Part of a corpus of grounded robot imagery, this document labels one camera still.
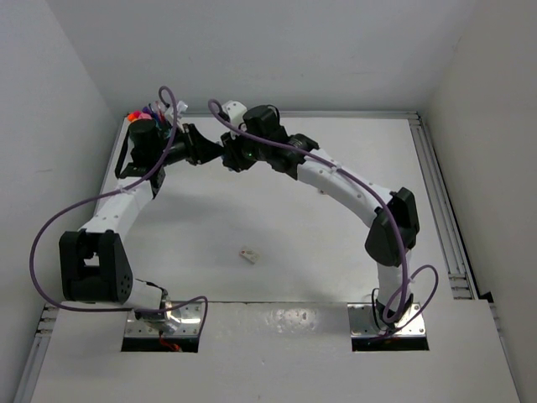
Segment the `white eraser with sleeve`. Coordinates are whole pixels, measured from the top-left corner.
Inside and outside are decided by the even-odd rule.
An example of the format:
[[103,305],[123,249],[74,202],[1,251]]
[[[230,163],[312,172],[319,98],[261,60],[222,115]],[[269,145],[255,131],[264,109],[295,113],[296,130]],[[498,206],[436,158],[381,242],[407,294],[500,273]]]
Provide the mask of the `white eraser with sleeve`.
[[250,264],[256,264],[260,259],[260,255],[251,248],[242,248],[239,255]]

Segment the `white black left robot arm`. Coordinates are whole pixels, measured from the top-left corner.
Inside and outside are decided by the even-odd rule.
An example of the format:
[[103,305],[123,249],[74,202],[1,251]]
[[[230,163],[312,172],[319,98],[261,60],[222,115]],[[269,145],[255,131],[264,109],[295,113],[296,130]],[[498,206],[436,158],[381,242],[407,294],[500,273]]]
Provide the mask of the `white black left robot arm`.
[[105,303],[128,310],[161,311],[165,290],[135,277],[123,246],[139,213],[158,195],[167,165],[202,165],[223,154],[223,147],[184,124],[171,138],[152,119],[128,125],[115,168],[117,184],[90,221],[60,237],[64,298]]

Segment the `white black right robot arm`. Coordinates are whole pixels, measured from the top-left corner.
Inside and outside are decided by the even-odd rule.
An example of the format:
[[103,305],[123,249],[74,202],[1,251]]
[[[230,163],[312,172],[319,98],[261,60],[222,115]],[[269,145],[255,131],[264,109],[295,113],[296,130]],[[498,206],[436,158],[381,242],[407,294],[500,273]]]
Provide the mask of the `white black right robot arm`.
[[394,328],[409,309],[409,256],[420,231],[412,191],[391,191],[351,172],[302,133],[290,135],[271,105],[251,109],[240,102],[210,101],[215,118],[228,128],[222,135],[223,164],[248,170],[256,162],[313,186],[353,212],[368,228],[365,249],[378,268],[377,312]]

